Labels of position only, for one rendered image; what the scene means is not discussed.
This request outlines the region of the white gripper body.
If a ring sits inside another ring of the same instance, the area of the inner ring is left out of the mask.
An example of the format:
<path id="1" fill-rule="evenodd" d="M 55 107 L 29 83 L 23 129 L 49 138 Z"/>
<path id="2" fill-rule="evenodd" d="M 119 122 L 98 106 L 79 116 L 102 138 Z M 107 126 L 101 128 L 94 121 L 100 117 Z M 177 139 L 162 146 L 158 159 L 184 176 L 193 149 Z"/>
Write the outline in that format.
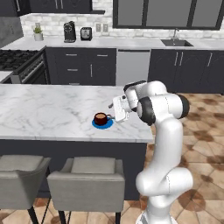
<path id="1" fill-rule="evenodd" d="M 129 118 L 128 112 L 123 108 L 123 98 L 117 96 L 113 99 L 113 107 L 115 111 L 115 121 L 122 123 Z"/>

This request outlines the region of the dark red cup of tea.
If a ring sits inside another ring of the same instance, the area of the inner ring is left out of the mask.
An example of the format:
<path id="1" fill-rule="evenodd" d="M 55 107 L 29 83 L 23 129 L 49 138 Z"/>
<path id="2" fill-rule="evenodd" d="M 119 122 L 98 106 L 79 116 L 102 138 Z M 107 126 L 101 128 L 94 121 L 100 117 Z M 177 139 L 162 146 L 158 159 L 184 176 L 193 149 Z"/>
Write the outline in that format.
<path id="1" fill-rule="evenodd" d="M 102 125 L 105 125 L 110 118 L 111 118 L 111 115 L 107 115 L 103 112 L 99 112 L 94 115 L 94 123 L 98 126 L 102 126 Z"/>

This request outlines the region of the blue saucer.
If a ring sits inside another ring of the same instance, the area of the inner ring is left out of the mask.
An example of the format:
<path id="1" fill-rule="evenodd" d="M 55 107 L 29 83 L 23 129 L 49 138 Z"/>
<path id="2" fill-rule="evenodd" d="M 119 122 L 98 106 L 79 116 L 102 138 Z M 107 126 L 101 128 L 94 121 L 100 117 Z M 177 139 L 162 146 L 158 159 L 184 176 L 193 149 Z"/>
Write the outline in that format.
<path id="1" fill-rule="evenodd" d="M 99 130 L 105 130 L 105 129 L 108 129 L 108 128 L 110 128 L 110 127 L 113 125 L 113 123 L 114 123 L 114 122 L 113 122 L 112 119 L 108 119 L 107 123 L 106 123 L 106 124 L 103 124 L 103 125 L 97 125 L 97 124 L 95 123 L 95 120 L 92 121 L 92 125 L 93 125 L 95 128 L 99 129 Z"/>

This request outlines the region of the grey dishwasher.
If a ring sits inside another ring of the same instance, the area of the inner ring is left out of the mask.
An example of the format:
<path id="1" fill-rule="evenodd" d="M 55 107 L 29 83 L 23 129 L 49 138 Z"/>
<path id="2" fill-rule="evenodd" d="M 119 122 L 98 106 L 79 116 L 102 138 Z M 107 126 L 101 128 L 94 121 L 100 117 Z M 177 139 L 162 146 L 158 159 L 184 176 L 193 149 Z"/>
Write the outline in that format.
<path id="1" fill-rule="evenodd" d="M 148 79 L 151 53 L 149 50 L 118 49 L 116 55 L 117 86 Z"/>

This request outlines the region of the dark base cupboards with drawers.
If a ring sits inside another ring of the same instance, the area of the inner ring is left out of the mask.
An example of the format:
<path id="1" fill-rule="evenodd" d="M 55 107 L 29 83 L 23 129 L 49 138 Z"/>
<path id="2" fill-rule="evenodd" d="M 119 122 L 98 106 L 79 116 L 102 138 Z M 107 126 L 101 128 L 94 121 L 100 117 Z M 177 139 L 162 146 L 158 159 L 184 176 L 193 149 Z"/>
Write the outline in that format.
<path id="1" fill-rule="evenodd" d="M 45 48 L 45 56 L 54 85 L 114 86 L 116 49 L 87 47 Z"/>

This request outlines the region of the marble top kitchen island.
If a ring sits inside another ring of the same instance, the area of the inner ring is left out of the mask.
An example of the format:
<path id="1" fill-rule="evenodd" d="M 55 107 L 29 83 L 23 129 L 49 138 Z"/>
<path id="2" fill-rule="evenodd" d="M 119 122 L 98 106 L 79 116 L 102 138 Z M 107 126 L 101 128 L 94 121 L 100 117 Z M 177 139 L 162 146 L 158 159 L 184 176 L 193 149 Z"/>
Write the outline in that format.
<path id="1" fill-rule="evenodd" d="M 136 113 L 108 129 L 97 129 L 98 112 L 113 115 L 121 87 L 0 84 L 0 156 L 40 155 L 60 170 L 67 159 L 109 157 L 123 162 L 126 200 L 138 200 L 136 176 L 144 168 L 151 128 Z"/>

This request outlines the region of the black and silver toaster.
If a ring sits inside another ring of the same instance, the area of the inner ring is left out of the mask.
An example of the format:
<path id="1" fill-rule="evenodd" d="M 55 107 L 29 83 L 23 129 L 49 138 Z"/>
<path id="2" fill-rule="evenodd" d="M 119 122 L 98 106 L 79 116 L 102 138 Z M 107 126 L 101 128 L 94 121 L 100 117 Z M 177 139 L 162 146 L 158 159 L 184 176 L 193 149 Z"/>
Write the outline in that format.
<path id="1" fill-rule="evenodd" d="M 91 27 L 82 27 L 80 29 L 80 39 L 81 40 L 88 40 L 90 41 L 92 39 L 92 28 Z"/>

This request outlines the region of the dark base cupboards under sink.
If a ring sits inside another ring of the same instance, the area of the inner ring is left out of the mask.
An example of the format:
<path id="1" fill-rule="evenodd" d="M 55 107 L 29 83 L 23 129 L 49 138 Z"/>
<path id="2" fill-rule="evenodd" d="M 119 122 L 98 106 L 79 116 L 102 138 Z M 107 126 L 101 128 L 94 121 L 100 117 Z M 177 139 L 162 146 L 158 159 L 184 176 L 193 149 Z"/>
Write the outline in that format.
<path id="1" fill-rule="evenodd" d="M 224 95 L 224 51 L 153 49 L 148 81 L 173 93 Z"/>

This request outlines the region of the black coffee machine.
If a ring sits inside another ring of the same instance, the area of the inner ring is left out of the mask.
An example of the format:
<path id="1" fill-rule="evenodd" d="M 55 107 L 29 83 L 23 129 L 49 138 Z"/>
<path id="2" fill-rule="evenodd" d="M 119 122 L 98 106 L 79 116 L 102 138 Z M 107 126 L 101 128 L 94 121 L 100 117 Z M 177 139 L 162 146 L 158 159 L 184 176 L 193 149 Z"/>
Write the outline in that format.
<path id="1" fill-rule="evenodd" d="M 74 21 L 69 21 L 64 23 L 64 42 L 65 43 L 73 43 L 76 41 L 76 32 Z"/>

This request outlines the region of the grey upholstered chair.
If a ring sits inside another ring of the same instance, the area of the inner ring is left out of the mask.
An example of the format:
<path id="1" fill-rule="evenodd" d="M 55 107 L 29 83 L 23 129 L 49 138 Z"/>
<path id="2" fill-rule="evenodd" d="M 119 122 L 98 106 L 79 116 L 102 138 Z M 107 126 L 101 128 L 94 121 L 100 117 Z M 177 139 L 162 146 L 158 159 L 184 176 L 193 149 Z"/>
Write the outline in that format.
<path id="1" fill-rule="evenodd" d="M 39 224 L 33 203 L 45 177 L 50 174 L 49 157 L 2 155 L 0 157 L 0 209 L 27 210 Z"/>
<path id="2" fill-rule="evenodd" d="M 47 182 L 61 224 L 67 224 L 65 211 L 115 213 L 115 224 L 120 224 L 125 192 L 121 159 L 68 158 Z"/>

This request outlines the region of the dark kitchen sink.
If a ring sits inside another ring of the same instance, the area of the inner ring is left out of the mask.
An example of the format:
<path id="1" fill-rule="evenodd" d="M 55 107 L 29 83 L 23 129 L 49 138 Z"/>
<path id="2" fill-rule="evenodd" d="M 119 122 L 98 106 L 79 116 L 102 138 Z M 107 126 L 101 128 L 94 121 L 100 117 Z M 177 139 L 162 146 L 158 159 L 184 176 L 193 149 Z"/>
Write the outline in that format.
<path id="1" fill-rule="evenodd" d="M 161 41 L 165 46 L 193 46 L 188 41 L 181 39 L 161 39 Z"/>

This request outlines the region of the silver tap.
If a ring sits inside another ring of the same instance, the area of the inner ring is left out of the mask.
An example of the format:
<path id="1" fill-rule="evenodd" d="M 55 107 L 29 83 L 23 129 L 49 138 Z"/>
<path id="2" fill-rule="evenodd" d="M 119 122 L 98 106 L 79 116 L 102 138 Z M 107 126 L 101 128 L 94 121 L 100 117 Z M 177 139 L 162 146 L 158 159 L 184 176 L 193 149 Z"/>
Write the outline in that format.
<path id="1" fill-rule="evenodd" d="M 171 38 L 173 41 L 179 39 L 178 32 L 179 32 L 179 28 L 175 28 L 173 36 Z"/>

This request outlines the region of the black gas stove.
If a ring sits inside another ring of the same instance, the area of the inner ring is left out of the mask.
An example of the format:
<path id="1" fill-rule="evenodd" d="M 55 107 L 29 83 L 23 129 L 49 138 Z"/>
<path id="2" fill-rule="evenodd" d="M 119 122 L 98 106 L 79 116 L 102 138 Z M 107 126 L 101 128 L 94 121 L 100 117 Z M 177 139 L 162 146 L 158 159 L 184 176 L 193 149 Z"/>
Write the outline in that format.
<path id="1" fill-rule="evenodd" d="M 50 83 L 43 50 L 0 50 L 1 84 Z"/>

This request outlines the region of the dark upper cupboards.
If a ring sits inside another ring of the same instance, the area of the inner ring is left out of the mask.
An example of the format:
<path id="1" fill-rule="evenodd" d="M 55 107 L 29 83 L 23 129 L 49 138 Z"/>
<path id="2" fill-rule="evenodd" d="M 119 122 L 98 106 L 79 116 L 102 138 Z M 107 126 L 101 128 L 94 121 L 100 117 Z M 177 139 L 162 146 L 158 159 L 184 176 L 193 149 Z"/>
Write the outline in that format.
<path id="1" fill-rule="evenodd" d="M 30 13 L 98 14 L 92 0 L 0 0 L 0 17 L 21 17 Z"/>

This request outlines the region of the grey range hood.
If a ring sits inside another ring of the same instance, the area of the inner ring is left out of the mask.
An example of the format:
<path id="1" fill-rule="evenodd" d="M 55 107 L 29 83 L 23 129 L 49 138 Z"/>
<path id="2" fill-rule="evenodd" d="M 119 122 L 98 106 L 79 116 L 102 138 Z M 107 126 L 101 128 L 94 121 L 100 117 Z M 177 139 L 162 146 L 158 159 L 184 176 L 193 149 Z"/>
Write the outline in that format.
<path id="1" fill-rule="evenodd" d="M 0 48 L 24 36 L 19 17 L 0 17 Z"/>

